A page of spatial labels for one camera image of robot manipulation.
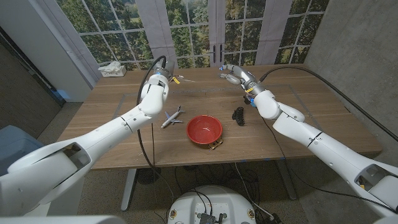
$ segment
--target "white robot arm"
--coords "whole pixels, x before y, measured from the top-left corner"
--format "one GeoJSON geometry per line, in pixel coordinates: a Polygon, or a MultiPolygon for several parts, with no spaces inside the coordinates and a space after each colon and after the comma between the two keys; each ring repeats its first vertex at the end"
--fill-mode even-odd
{"type": "Polygon", "coordinates": [[[169,93],[174,63],[157,63],[132,110],[77,138],[44,146],[19,159],[0,177],[0,216],[23,215],[46,204],[84,177],[105,153],[153,122],[169,93]]]}
{"type": "MultiPolygon", "coordinates": [[[[220,70],[231,71],[231,74],[221,74],[220,77],[226,78],[232,84],[240,84],[250,93],[263,118],[276,120],[273,125],[276,131],[311,150],[337,172],[360,197],[397,211],[398,168],[364,157],[304,123],[305,117],[300,111],[277,102],[275,96],[245,69],[234,65],[223,65],[220,70]]],[[[393,211],[375,203],[366,203],[381,217],[396,215],[393,211]]]]}

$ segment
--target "green foliage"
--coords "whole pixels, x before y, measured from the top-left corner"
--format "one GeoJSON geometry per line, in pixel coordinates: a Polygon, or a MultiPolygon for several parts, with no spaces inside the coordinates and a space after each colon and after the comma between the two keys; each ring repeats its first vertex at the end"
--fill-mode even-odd
{"type": "Polygon", "coordinates": [[[310,11],[311,12],[323,12],[328,6],[329,0],[312,0],[310,11]]]}
{"type": "Polygon", "coordinates": [[[226,0],[225,1],[225,20],[243,19],[244,0],[226,0]]]}
{"type": "Polygon", "coordinates": [[[188,0],[190,23],[208,22],[207,0],[188,0]]]}
{"type": "Polygon", "coordinates": [[[120,30],[107,0],[85,0],[101,31],[120,30]]]}
{"type": "Polygon", "coordinates": [[[127,71],[135,71],[138,70],[138,66],[136,63],[120,63],[126,67],[127,71]]]}
{"type": "Polygon", "coordinates": [[[289,63],[290,56],[293,48],[279,49],[276,55],[275,64],[286,64],[289,63]]]}
{"type": "Polygon", "coordinates": [[[175,54],[178,57],[192,54],[188,27],[172,28],[172,37],[175,54]]]}
{"type": "Polygon", "coordinates": [[[206,68],[210,67],[210,57],[195,57],[195,67],[196,68],[206,68]]]}
{"type": "Polygon", "coordinates": [[[239,54],[225,54],[224,64],[239,65],[239,54]]]}
{"type": "Polygon", "coordinates": [[[309,3],[310,0],[293,0],[289,14],[294,15],[306,12],[309,3]]]}
{"type": "Polygon", "coordinates": [[[118,60],[134,60],[123,34],[104,34],[104,37],[118,60]]]}
{"type": "Polygon", "coordinates": [[[97,63],[114,60],[111,51],[100,35],[84,35],[80,36],[80,38],[84,41],[97,63]]]}
{"type": "Polygon", "coordinates": [[[257,52],[242,53],[241,65],[254,65],[257,52]]]}
{"type": "Polygon", "coordinates": [[[247,21],[244,24],[242,50],[257,50],[262,21],[247,21]]]}
{"type": "Polygon", "coordinates": [[[57,0],[57,3],[78,33],[98,31],[81,0],[57,0]]]}
{"type": "Polygon", "coordinates": [[[248,0],[246,18],[262,18],[266,8],[266,0],[248,0]]]}
{"type": "Polygon", "coordinates": [[[225,50],[241,50],[242,22],[230,22],[225,24],[225,50]]]}
{"type": "Polygon", "coordinates": [[[184,0],[165,0],[165,3],[170,26],[188,24],[184,0]]]}
{"type": "Polygon", "coordinates": [[[144,27],[139,18],[136,4],[123,3],[122,0],[112,0],[112,5],[118,19],[121,21],[123,29],[139,29],[144,27]]]}
{"type": "Polygon", "coordinates": [[[284,47],[288,45],[294,45],[296,37],[299,34],[299,29],[303,21],[304,16],[291,17],[287,19],[284,36],[280,42],[279,47],[284,47]]]}
{"type": "Polygon", "coordinates": [[[308,54],[309,47],[296,47],[292,63],[304,63],[305,57],[308,54]]]}
{"type": "Polygon", "coordinates": [[[310,45],[315,34],[317,33],[319,24],[322,21],[323,15],[307,15],[304,21],[303,29],[298,38],[297,44],[310,45]]]}
{"type": "Polygon", "coordinates": [[[201,55],[207,54],[209,51],[209,27],[195,26],[191,27],[193,54],[201,55]]]}
{"type": "Polygon", "coordinates": [[[154,58],[145,31],[130,32],[126,34],[126,37],[137,60],[154,58]]]}
{"type": "Polygon", "coordinates": [[[177,63],[178,63],[179,68],[192,68],[193,67],[192,58],[178,58],[177,63]]]}

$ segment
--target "bowl rim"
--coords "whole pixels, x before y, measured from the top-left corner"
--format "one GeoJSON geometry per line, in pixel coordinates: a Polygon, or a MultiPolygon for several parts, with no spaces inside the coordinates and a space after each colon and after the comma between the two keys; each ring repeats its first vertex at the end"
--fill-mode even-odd
{"type": "Polygon", "coordinates": [[[215,117],[213,117],[213,116],[210,116],[210,115],[203,114],[203,115],[198,115],[198,116],[193,117],[193,118],[188,122],[187,127],[185,128],[185,132],[187,133],[188,138],[189,138],[191,141],[195,142],[195,143],[198,143],[198,144],[210,144],[210,143],[215,142],[217,139],[219,139],[219,138],[221,137],[221,134],[223,133],[223,126],[221,125],[221,122],[219,121],[219,119],[217,119],[217,118],[215,118],[215,117]],[[215,121],[217,121],[217,123],[218,123],[219,126],[221,127],[220,134],[217,136],[216,139],[214,139],[214,141],[206,142],[206,143],[198,142],[198,141],[196,141],[196,140],[193,140],[193,139],[191,138],[191,136],[189,135],[189,133],[188,133],[188,127],[189,127],[190,123],[191,123],[194,119],[199,118],[199,117],[203,117],[203,116],[207,116],[207,117],[213,118],[215,121]]]}

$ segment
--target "tissue box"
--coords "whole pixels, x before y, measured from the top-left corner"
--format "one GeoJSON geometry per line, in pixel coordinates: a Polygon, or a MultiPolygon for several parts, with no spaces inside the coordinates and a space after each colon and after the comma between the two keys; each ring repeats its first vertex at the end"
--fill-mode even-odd
{"type": "Polygon", "coordinates": [[[112,72],[101,71],[101,74],[104,77],[122,77],[124,76],[124,74],[126,74],[126,68],[124,65],[122,65],[120,69],[117,71],[112,71],[112,72]]]}

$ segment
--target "toy airplane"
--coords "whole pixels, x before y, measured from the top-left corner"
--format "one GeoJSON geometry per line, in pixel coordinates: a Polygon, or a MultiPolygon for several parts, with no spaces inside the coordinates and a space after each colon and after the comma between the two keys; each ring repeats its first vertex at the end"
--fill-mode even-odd
{"type": "Polygon", "coordinates": [[[182,123],[183,121],[174,119],[176,118],[180,113],[183,113],[185,111],[181,110],[181,106],[178,106],[177,112],[175,112],[172,116],[170,116],[166,111],[164,111],[164,113],[166,113],[166,121],[162,124],[162,128],[166,127],[166,125],[168,125],[170,122],[172,124],[174,123],[182,123]]]}

